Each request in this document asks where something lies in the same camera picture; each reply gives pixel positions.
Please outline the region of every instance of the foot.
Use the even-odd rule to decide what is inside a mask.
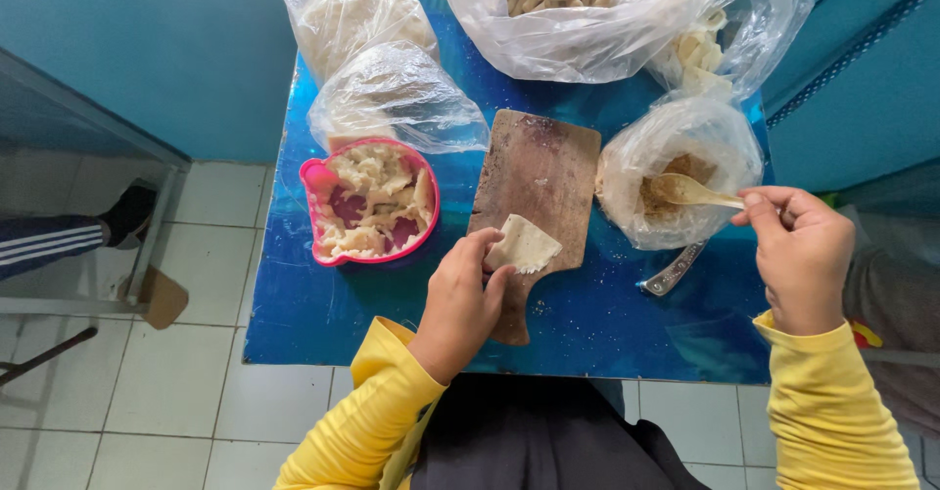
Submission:
[[[134,180],[117,203],[98,216],[111,230],[108,247],[115,247],[129,236],[143,232],[150,223],[153,205],[157,202],[157,192],[144,184],[139,178]]]

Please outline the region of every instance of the yellow long-sleeve shirt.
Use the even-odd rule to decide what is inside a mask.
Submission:
[[[777,484],[785,490],[909,489],[917,476],[907,448],[848,324],[812,337],[774,329],[764,313],[754,325],[771,343],[771,397]],[[445,387],[408,352],[415,337],[384,318],[372,322],[352,361],[350,396],[330,410],[281,467],[275,490],[407,490],[405,475]]]

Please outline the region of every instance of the hand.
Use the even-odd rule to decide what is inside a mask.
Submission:
[[[852,221],[802,189],[764,186],[738,194],[746,207],[731,222],[749,223],[758,234],[758,270],[774,326],[793,336],[839,328],[855,241]]]
[[[408,350],[442,386],[470,363],[499,319],[506,281],[516,269],[503,266],[486,277],[483,258],[503,236],[496,228],[470,233],[454,244],[428,281],[424,317]]]

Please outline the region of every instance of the pink plastic container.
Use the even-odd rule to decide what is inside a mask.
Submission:
[[[420,168],[428,169],[430,185],[434,190],[434,213],[431,216],[428,229],[422,233],[420,237],[418,237],[415,244],[408,246],[394,255],[368,258],[339,255],[334,258],[322,258],[317,254],[317,246],[320,244],[320,235],[322,233],[317,227],[317,218],[319,217],[319,213],[317,211],[319,206],[317,202],[328,201],[330,196],[333,195],[336,186],[339,184],[339,177],[327,169],[326,165],[330,163],[330,160],[351,148],[362,147],[363,145],[373,143],[387,143],[389,145],[399,147],[405,152],[405,156],[402,157],[402,160],[410,163],[413,170]],[[390,260],[395,260],[396,258],[402,258],[405,255],[415,251],[419,245],[424,244],[424,241],[428,239],[430,232],[433,231],[434,225],[437,224],[437,217],[441,213],[441,191],[437,186],[437,177],[434,176],[434,171],[430,168],[430,164],[427,160],[424,159],[423,156],[421,156],[421,154],[418,153],[417,150],[408,147],[407,145],[401,143],[401,141],[395,141],[394,139],[365,139],[363,141],[357,141],[347,145],[346,147],[340,148],[333,154],[330,154],[330,156],[325,160],[311,158],[301,165],[300,180],[301,183],[304,184],[304,188],[306,190],[306,204],[310,210],[310,223],[313,226],[313,259],[323,266],[339,266],[350,260],[353,262],[363,262],[366,264],[377,264],[379,262],[389,262]]]

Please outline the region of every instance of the track pants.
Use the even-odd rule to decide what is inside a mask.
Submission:
[[[100,221],[64,214],[0,221],[0,280],[103,245]]]

